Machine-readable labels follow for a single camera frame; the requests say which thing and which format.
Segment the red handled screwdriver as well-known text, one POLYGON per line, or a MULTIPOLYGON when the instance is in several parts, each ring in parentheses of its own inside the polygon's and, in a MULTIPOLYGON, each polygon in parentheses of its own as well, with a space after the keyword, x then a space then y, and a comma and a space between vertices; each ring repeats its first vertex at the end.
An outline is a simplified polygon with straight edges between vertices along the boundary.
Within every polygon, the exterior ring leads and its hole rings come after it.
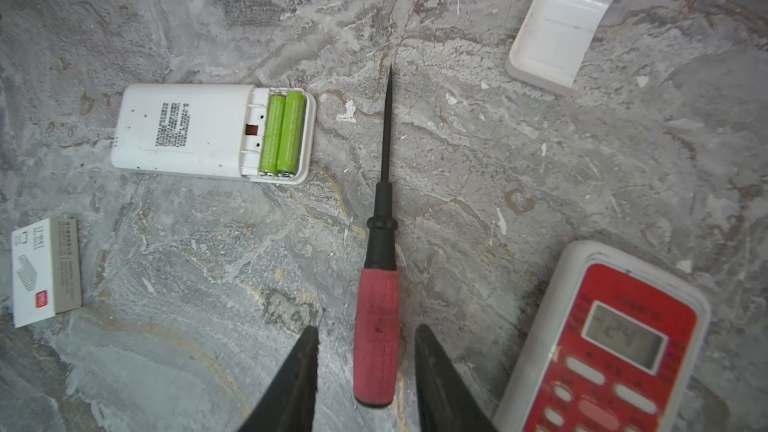
POLYGON ((397 271, 390 182, 393 74, 385 94, 380 179, 362 268, 354 329, 353 394, 369 408, 384 408, 394 398, 399 363, 400 275, 397 271))

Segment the white battery cover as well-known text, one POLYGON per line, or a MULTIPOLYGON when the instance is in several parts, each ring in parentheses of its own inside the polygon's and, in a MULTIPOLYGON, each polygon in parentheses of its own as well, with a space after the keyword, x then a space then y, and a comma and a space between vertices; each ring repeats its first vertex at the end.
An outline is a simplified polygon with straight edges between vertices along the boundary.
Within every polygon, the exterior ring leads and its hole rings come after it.
POLYGON ((505 61, 515 79, 560 96, 574 86, 614 0, 533 0, 505 61))

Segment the small white box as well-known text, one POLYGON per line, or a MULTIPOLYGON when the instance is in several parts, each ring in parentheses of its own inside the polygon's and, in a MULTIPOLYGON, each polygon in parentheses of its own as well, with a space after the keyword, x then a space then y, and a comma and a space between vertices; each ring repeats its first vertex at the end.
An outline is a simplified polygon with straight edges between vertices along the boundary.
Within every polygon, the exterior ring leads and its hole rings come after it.
POLYGON ((51 217, 17 229, 11 250, 16 328, 82 306, 76 220, 51 217))

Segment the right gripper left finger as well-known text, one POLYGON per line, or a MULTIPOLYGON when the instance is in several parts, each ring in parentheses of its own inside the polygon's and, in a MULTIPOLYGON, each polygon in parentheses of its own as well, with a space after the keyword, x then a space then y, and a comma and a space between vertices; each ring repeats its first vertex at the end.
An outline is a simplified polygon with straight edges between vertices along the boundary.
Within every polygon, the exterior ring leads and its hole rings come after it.
POLYGON ((318 329, 307 326, 239 431, 311 431, 318 353, 318 329))

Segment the green battery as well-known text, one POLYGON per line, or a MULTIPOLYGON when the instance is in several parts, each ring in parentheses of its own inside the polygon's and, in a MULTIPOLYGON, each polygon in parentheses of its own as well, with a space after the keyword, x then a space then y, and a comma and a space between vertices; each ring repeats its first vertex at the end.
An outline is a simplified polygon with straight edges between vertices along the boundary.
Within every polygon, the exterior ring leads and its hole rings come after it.
POLYGON ((286 98, 281 95, 275 95, 270 98, 259 165, 260 175, 269 176, 277 173, 277 160, 285 102, 286 98))
POLYGON ((285 108, 277 156, 277 173, 281 177, 294 176, 299 169, 304 118, 304 94, 299 91, 288 92, 285 96, 285 108))

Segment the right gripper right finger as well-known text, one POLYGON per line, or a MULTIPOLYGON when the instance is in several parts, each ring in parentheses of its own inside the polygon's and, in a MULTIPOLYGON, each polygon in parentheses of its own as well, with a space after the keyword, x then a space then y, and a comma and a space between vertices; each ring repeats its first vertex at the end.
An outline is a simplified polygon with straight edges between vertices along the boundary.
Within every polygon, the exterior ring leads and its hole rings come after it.
POLYGON ((415 379, 422 431, 495 431, 431 328, 415 331, 415 379))

